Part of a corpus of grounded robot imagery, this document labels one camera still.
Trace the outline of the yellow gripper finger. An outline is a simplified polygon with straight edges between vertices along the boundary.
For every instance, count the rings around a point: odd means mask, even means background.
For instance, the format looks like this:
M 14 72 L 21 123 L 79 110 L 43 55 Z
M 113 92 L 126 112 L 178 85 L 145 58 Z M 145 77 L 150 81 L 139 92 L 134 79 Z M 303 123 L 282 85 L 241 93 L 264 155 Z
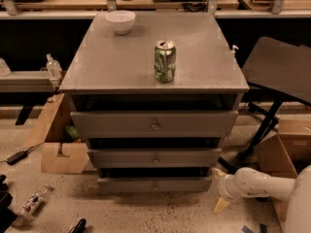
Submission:
M 218 169 L 215 167 L 212 168 L 212 172 L 213 172 L 213 175 L 216 179 L 219 179 L 219 178 L 222 178 L 225 176 L 225 172 L 223 172 L 221 169 Z
M 228 205 L 229 205 L 229 201 L 228 200 L 224 199 L 223 197 L 219 197 L 217 199 L 216 206 L 213 209 L 213 213 L 215 215 L 220 214 Z

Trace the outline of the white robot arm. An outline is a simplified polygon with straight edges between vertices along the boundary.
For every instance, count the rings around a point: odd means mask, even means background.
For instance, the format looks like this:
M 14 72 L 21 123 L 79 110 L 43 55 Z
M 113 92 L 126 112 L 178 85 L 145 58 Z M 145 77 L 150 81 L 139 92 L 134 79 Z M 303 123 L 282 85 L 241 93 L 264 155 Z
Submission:
M 249 167 L 238 169 L 234 175 L 218 168 L 212 172 L 219 191 L 214 214 L 235 199 L 272 197 L 288 203 L 283 233 L 311 232 L 311 166 L 296 178 L 272 177 Z

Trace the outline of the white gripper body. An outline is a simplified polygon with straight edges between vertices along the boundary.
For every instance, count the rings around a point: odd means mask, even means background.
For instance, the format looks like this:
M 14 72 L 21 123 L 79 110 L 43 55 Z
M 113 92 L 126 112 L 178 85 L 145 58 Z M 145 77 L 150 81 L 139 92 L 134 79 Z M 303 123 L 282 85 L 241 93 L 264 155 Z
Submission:
M 220 196 L 230 201 L 238 198 L 269 197 L 267 190 L 270 176 L 255 169 L 244 167 L 235 174 L 225 174 L 217 179 Z

